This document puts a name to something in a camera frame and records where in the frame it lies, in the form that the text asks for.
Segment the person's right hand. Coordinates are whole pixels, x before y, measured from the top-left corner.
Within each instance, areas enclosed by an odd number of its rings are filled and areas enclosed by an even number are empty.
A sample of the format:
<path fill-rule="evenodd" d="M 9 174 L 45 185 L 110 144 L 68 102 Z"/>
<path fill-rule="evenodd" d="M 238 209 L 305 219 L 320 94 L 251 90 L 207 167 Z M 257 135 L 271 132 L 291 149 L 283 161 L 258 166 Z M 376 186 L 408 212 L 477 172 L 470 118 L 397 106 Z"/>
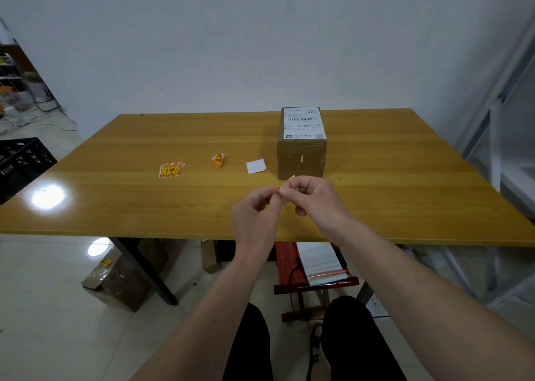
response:
<path fill-rule="evenodd" d="M 331 181 L 300 175 L 292 180 L 294 189 L 304 194 L 301 204 L 295 204 L 300 216 L 309 216 L 330 242 L 341 245 L 347 229 L 356 222 L 342 202 Z"/>

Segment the person's left leg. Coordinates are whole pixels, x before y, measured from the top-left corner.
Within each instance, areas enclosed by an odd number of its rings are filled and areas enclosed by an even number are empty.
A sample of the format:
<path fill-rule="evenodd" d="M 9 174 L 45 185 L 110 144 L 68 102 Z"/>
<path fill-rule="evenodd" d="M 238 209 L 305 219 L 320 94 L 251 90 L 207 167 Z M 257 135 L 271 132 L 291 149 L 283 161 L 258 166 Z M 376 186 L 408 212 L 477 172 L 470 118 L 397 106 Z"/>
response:
<path fill-rule="evenodd" d="M 273 381 L 270 332 L 259 308 L 248 303 L 222 381 Z"/>

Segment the white shipping label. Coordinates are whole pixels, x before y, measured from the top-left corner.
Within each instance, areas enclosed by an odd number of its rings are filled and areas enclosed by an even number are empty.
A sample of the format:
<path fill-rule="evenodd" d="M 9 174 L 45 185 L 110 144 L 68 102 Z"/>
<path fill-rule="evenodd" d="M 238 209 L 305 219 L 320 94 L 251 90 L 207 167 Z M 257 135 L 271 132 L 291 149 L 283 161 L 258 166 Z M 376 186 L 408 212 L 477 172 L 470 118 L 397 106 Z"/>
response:
<path fill-rule="evenodd" d="M 282 108 L 283 140 L 325 140 L 319 107 Z"/>

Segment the red wooden stool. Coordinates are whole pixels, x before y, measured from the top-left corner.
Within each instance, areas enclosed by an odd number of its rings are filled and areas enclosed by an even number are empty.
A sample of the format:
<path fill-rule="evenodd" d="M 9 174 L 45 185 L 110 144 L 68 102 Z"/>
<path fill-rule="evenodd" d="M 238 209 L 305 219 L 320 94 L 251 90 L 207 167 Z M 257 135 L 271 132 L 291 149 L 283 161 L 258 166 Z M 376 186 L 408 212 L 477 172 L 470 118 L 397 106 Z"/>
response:
<path fill-rule="evenodd" d="M 288 295 L 291 302 L 291 311 L 281 315 L 282 322 L 307 322 L 321 319 L 330 304 L 329 290 L 359 285 L 358 277 L 353 276 L 347 268 L 347 263 L 342 256 L 341 250 L 334 244 L 332 246 L 349 278 L 335 283 L 311 287 L 306 280 L 298 256 L 296 242 L 275 243 L 278 283 L 273 287 L 274 294 Z"/>

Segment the person's leg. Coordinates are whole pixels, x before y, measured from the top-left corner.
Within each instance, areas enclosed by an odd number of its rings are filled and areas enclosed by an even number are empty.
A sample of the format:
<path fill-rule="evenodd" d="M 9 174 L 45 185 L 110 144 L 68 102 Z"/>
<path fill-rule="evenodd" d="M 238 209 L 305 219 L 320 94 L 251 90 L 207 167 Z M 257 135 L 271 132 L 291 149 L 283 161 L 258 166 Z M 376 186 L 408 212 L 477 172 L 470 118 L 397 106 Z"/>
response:
<path fill-rule="evenodd" d="M 331 381 L 407 381 L 371 313 L 354 297 L 329 304 L 320 346 Z"/>
<path fill-rule="evenodd" d="M 222 381 L 273 381 L 270 332 L 259 308 L 248 303 Z"/>

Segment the cluttered storage rack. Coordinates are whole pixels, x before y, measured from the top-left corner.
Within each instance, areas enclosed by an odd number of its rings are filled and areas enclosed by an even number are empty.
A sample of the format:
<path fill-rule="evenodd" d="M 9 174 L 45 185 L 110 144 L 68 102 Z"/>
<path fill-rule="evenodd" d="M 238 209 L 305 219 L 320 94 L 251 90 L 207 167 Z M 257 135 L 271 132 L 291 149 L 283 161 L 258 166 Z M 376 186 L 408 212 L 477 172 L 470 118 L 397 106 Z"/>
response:
<path fill-rule="evenodd" d="M 66 111 L 0 17 L 0 136 L 54 126 L 47 122 L 54 114 Z"/>

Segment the small brown cardboard box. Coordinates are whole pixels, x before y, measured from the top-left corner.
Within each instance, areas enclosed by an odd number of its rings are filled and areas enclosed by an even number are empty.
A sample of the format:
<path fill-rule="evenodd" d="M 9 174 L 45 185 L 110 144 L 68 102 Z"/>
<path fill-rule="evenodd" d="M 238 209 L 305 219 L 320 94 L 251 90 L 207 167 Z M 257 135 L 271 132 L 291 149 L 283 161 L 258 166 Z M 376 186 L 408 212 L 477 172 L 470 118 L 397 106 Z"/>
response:
<path fill-rule="evenodd" d="M 222 268 L 218 253 L 217 240 L 201 240 L 202 269 L 209 275 L 216 273 Z"/>

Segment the stack of yellow red stickers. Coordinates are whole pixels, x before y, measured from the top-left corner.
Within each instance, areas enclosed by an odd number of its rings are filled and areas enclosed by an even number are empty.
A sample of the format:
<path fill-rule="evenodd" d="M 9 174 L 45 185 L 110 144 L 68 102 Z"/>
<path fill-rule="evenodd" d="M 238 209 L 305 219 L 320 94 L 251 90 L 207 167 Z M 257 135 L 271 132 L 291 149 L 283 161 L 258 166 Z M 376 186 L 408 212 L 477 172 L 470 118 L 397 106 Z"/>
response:
<path fill-rule="evenodd" d="M 159 167 L 158 178 L 170 178 L 180 175 L 185 163 L 183 162 L 168 162 Z"/>

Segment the person's left forearm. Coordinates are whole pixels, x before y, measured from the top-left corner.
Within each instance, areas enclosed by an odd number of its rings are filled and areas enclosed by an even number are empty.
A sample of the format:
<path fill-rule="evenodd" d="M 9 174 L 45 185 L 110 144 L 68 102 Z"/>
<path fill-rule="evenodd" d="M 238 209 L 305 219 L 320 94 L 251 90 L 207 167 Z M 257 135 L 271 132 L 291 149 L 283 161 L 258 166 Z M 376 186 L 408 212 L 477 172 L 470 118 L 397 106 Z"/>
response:
<path fill-rule="evenodd" d="M 130 381 L 222 381 L 266 256 L 239 254 Z"/>

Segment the white paper pad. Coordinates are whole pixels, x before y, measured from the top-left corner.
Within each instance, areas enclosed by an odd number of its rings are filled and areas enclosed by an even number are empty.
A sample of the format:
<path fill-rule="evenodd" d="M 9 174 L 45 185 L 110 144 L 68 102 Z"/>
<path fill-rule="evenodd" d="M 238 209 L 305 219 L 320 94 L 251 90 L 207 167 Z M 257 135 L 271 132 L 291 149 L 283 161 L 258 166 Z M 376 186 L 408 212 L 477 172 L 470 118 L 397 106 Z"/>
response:
<path fill-rule="evenodd" d="M 297 242 L 306 280 L 311 287 L 349 278 L 331 243 Z"/>

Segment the white printed paper sheet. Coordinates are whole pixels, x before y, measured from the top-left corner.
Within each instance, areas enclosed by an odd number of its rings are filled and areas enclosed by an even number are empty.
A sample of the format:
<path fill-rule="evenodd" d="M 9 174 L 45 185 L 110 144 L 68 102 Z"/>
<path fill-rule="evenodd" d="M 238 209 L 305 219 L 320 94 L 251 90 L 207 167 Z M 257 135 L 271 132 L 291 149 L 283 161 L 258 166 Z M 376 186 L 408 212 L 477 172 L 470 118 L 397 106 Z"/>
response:
<path fill-rule="evenodd" d="M 368 300 L 365 306 L 374 319 L 390 317 L 388 311 L 374 293 L 371 295 L 371 298 Z"/>

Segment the person's left hand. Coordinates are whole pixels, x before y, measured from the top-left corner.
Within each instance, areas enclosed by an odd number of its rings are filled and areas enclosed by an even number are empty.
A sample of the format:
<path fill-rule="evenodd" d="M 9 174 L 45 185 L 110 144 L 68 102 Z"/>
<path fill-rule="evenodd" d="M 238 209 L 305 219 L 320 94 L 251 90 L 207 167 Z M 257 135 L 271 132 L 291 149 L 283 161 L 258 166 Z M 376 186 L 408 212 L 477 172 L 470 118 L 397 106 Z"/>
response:
<path fill-rule="evenodd" d="M 255 189 L 232 207 L 232 226 L 236 242 L 235 257 L 263 264 L 276 241 L 279 217 L 260 212 L 260 202 L 278 194 L 280 186 Z"/>

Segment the person's right forearm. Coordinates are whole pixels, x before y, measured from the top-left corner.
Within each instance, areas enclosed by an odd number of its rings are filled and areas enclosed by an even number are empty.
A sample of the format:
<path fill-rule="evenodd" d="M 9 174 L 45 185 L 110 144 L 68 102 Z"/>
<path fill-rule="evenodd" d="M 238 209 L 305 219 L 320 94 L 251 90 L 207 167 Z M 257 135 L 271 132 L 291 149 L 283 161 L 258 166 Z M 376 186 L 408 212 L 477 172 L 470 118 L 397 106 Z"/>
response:
<path fill-rule="evenodd" d="M 332 237 L 436 381 L 535 381 L 535 344 L 351 216 Z"/>

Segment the black metal table leg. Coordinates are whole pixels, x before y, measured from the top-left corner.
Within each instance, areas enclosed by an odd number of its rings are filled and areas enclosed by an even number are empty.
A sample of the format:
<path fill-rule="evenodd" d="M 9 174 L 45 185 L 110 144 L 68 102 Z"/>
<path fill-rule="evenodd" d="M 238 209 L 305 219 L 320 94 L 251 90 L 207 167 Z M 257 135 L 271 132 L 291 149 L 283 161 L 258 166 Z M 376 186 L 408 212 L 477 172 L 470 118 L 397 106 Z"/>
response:
<path fill-rule="evenodd" d="M 373 295 L 374 295 L 374 291 L 371 289 L 368 282 L 364 281 L 363 285 L 361 286 L 356 296 L 356 299 L 366 307 L 366 305 L 371 300 Z"/>
<path fill-rule="evenodd" d="M 121 255 L 136 269 L 141 277 L 151 286 L 151 289 L 167 304 L 176 306 L 178 299 L 166 286 L 154 269 L 152 264 L 139 250 L 139 245 L 143 242 L 158 241 L 155 238 L 128 238 L 128 237 L 108 237 L 110 242 L 121 252 Z"/>

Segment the plastic-wrapped cardboard box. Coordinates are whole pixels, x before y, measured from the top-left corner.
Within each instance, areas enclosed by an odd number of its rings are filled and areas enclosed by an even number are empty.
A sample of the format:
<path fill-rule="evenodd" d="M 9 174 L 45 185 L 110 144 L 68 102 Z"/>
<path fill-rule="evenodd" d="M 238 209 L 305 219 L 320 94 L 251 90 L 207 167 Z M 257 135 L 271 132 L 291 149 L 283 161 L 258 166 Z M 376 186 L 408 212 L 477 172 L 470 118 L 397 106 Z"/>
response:
<path fill-rule="evenodd" d="M 138 249 L 157 273 L 169 260 L 157 239 L 142 239 Z M 151 290 L 151 285 L 116 247 L 108 251 L 81 285 L 99 301 L 131 312 L 139 310 Z"/>

